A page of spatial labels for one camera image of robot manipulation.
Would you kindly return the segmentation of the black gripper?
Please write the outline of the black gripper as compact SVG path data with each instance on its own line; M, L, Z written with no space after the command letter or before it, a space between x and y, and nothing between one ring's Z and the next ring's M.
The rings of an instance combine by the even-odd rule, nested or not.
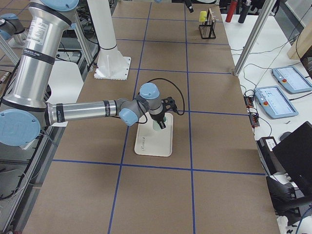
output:
M150 116L151 118L156 121L160 127L160 129L164 129L166 128L166 125L165 125L165 112L164 111L161 111L159 113L156 113L155 111L150 111Z

